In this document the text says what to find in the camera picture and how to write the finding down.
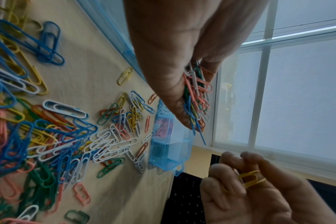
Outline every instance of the table surface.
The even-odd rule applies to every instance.
[[[135,72],[123,86],[116,83],[129,64],[76,0],[31,1],[31,16],[42,23],[50,20],[59,25],[61,37],[58,52],[66,63],[63,66],[48,65],[39,63],[33,55],[26,55],[49,88],[49,93],[44,96],[28,97],[30,102],[41,103],[51,99],[75,106],[87,112],[89,121],[95,123],[99,117],[98,111],[115,103],[123,91],[135,90],[145,100],[153,94],[147,83]],[[156,109],[157,105],[158,99],[151,106]],[[125,103],[124,108],[128,109],[128,103]],[[142,134],[138,143],[132,147],[134,154],[147,135],[144,127],[148,115],[153,118],[149,131],[153,128],[155,115],[147,111],[143,115],[144,119],[140,122]],[[109,124],[99,126],[100,129],[107,127]],[[91,204],[83,207],[69,188],[63,194],[58,211],[48,216],[40,214],[37,221],[47,224],[69,223],[64,215],[74,209],[89,214],[89,223],[160,223],[173,176],[172,172],[148,167],[147,158],[142,174],[131,161],[126,160],[125,164],[101,179],[97,179],[96,174],[103,166],[90,163],[82,183],[92,198]]]

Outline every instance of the blue plastic container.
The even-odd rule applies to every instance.
[[[116,50],[145,80],[127,29],[122,0],[77,0]]]
[[[148,162],[163,170],[172,170],[190,158],[194,135],[160,100]]]

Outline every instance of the hand holding paper clips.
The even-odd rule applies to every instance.
[[[184,67],[201,60],[202,79],[211,82],[222,61],[248,37],[268,2],[124,1],[130,39],[147,83],[182,124],[192,128],[195,122],[184,109]],[[201,97],[199,89],[192,91]]]
[[[307,180],[255,153],[222,154],[200,192],[206,223],[336,223],[336,215]]]

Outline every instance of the hand holding yellow paper clip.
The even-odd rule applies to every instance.
[[[200,192],[207,224],[336,224],[336,214],[307,180],[255,153],[222,154]]]

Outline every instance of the window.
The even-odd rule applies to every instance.
[[[336,174],[336,0],[270,2],[222,65],[212,138]]]

